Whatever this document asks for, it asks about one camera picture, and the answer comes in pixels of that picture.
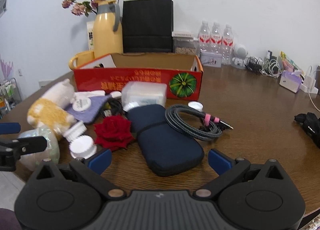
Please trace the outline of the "white round jar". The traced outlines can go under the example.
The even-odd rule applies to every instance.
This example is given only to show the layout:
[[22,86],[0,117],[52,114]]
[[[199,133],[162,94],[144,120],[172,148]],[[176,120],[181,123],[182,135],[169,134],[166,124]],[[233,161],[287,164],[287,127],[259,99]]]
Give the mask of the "white round jar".
[[69,150],[72,158],[88,159],[97,152],[97,146],[91,136],[82,135],[69,144]]

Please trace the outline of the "red artificial rose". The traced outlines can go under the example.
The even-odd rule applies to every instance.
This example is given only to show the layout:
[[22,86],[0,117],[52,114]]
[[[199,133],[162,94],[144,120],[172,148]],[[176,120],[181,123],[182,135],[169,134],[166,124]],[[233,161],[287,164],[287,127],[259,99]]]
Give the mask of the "red artificial rose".
[[131,121],[121,115],[105,117],[94,125],[94,143],[110,151],[126,149],[135,138],[131,133]]

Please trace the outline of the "white ribbed bottle cap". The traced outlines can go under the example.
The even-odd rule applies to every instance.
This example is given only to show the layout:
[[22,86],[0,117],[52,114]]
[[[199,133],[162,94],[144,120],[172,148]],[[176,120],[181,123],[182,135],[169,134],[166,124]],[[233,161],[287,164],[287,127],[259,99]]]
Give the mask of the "white ribbed bottle cap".
[[78,121],[70,127],[66,132],[63,133],[63,137],[71,143],[76,138],[80,137],[84,134],[84,132],[87,130],[86,126],[84,125],[83,121]]

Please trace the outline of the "yellow white plush toy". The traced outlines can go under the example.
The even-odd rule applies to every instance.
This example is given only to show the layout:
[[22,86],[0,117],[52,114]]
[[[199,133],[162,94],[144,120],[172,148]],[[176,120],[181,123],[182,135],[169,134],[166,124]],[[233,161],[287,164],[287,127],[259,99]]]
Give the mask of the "yellow white plush toy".
[[74,87],[69,79],[56,83],[37,99],[27,112],[27,122],[33,128],[47,126],[58,140],[76,122],[67,108],[74,100]]

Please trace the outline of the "purple cloth pouch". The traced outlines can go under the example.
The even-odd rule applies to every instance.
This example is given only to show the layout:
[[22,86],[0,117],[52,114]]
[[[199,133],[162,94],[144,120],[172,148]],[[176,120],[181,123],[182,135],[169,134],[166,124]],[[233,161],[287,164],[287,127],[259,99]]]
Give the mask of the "purple cloth pouch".
[[91,107],[83,112],[76,112],[72,108],[72,104],[65,108],[65,111],[71,114],[77,121],[83,121],[85,124],[91,124],[99,114],[104,104],[111,99],[111,95],[89,97],[91,99]]

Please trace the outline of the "navy blue zip pouch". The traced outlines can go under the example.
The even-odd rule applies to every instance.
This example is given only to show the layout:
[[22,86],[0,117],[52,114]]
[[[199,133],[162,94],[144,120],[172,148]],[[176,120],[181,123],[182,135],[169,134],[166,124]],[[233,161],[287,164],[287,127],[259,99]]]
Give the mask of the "navy blue zip pouch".
[[163,106],[135,107],[129,110],[127,119],[148,167],[156,175],[176,175],[194,168],[203,160],[204,151],[200,144],[168,124]]

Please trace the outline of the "white round lid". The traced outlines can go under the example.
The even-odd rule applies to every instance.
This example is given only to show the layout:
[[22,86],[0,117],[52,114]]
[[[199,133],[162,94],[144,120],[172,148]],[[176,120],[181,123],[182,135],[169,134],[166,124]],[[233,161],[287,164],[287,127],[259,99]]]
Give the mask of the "white round lid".
[[73,102],[72,108],[76,112],[83,112],[89,109],[91,104],[92,102],[89,97],[79,97]]

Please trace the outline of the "small white cup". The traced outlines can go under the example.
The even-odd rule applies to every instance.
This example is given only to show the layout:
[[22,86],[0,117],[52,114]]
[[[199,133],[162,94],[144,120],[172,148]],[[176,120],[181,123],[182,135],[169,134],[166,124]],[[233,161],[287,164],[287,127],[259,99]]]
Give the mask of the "small white cup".
[[191,101],[191,102],[188,103],[188,106],[190,108],[193,108],[193,109],[197,110],[197,111],[200,111],[200,112],[203,111],[203,105],[200,102]]

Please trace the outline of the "red cardboard pumpkin box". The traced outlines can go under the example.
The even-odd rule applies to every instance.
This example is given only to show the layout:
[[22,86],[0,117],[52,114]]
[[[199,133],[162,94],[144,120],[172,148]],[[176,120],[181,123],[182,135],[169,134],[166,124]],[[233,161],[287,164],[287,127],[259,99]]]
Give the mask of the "red cardboard pumpkin box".
[[73,70],[79,91],[121,91],[128,82],[167,85],[170,99],[199,99],[203,67],[198,56],[175,53],[108,54]]

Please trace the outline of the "black folded umbrella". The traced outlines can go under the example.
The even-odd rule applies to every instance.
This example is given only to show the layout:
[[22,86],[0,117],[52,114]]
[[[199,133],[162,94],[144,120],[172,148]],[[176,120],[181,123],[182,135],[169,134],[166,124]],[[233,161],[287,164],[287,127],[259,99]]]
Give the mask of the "black folded umbrella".
[[304,132],[312,139],[313,143],[320,148],[320,122],[314,113],[298,114],[295,116],[297,122]]

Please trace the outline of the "decorated tin box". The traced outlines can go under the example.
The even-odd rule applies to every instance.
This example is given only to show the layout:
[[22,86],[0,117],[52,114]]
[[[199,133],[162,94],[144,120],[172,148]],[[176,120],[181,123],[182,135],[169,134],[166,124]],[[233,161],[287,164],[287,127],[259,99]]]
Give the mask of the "decorated tin box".
[[222,65],[222,55],[214,52],[201,51],[200,61],[203,66],[220,68]]

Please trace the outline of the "purple tissue box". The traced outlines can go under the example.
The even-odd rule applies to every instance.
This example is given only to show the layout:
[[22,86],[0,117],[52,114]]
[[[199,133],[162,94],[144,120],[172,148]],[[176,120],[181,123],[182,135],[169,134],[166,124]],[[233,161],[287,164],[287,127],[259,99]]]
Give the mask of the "purple tissue box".
[[297,93],[302,84],[302,71],[296,70],[294,72],[283,71],[280,77],[279,85],[287,90]]

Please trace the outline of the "white robot figurine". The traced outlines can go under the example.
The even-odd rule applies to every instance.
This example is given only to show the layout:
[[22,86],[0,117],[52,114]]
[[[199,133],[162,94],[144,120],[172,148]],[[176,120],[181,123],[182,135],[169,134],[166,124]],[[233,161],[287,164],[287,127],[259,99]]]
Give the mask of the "white robot figurine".
[[233,47],[231,66],[237,69],[245,69],[248,58],[248,51],[242,44],[235,44]]

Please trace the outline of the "right water bottle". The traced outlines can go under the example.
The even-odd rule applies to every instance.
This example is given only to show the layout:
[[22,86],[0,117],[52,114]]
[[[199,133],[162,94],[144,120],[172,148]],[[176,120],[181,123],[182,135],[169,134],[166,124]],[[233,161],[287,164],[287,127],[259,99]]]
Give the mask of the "right water bottle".
[[222,36],[222,64],[230,65],[231,64],[231,52],[233,49],[234,35],[232,27],[229,24],[226,24],[223,36]]

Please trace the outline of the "water bottle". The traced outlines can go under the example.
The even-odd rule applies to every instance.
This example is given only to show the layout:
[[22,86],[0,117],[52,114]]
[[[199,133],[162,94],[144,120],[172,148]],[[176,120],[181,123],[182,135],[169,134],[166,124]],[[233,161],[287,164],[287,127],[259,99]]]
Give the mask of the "water bottle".
[[214,22],[212,26],[210,43],[211,43],[213,52],[220,54],[220,49],[222,45],[222,33],[221,33],[220,24],[217,22]]
[[223,36],[222,36],[222,64],[230,65],[231,64],[231,52],[233,49],[234,35],[232,27],[229,24],[226,24]]
[[199,52],[207,52],[210,48],[210,28],[208,25],[208,21],[203,20],[199,34],[198,34],[198,44],[199,44]]

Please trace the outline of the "white power adapter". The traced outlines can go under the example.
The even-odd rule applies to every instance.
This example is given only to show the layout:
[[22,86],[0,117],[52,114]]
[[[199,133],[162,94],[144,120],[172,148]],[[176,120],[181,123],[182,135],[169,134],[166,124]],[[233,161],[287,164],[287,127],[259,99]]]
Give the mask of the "white power adapter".
[[318,94],[319,90],[316,87],[316,80],[312,73],[312,66],[308,68],[300,86],[300,90],[305,93],[309,93],[311,96],[316,96]]

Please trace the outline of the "colourful snack packets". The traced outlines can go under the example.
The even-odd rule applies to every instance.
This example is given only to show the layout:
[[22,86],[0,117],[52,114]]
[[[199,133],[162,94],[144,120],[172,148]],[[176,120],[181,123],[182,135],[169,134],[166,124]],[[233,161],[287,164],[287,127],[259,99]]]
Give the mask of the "colourful snack packets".
[[283,51],[280,52],[280,58],[283,65],[283,70],[291,73],[298,70],[301,71],[301,68],[292,59],[290,59]]

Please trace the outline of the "clear container with nuts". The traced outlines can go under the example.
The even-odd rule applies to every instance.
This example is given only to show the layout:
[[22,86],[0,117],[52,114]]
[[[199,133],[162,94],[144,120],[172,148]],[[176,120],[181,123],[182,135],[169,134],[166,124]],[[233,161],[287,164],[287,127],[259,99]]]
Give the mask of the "clear container with nuts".
[[176,54],[196,55],[196,43],[191,38],[173,38]]

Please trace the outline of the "middle water bottle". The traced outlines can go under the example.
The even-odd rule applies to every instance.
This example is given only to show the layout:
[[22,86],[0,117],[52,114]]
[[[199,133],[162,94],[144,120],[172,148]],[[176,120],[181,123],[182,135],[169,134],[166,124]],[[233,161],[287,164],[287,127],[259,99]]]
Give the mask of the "middle water bottle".
[[220,24],[217,22],[214,22],[212,26],[210,43],[211,43],[213,52],[220,54],[220,49],[222,45],[222,33],[221,33]]

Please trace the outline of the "left water bottle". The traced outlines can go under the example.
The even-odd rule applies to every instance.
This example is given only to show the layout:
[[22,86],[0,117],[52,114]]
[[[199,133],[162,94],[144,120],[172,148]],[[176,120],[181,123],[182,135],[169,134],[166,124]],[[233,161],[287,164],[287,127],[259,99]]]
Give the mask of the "left water bottle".
[[199,34],[198,34],[198,44],[199,44],[199,52],[207,52],[210,48],[210,28],[208,25],[208,21],[203,20]]

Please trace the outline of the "yellow thermos jug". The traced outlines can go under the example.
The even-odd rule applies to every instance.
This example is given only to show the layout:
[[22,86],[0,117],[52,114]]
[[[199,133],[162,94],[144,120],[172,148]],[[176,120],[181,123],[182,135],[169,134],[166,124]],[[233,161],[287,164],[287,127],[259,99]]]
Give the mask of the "yellow thermos jug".
[[98,2],[97,16],[93,25],[94,57],[123,53],[123,31],[120,7],[116,0]]

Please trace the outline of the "white flat box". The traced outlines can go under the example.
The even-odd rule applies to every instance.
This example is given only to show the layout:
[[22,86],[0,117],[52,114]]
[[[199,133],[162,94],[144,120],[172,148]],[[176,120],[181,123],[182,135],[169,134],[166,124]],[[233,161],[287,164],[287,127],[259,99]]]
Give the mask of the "white flat box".
[[172,31],[173,38],[193,38],[193,34],[190,32]]

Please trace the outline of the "black paper bag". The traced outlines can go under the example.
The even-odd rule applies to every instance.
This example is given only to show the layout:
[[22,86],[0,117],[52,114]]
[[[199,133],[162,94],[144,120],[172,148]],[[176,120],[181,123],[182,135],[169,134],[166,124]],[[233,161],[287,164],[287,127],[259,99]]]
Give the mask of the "black paper bag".
[[172,0],[124,1],[122,29],[125,53],[172,52],[174,2]]

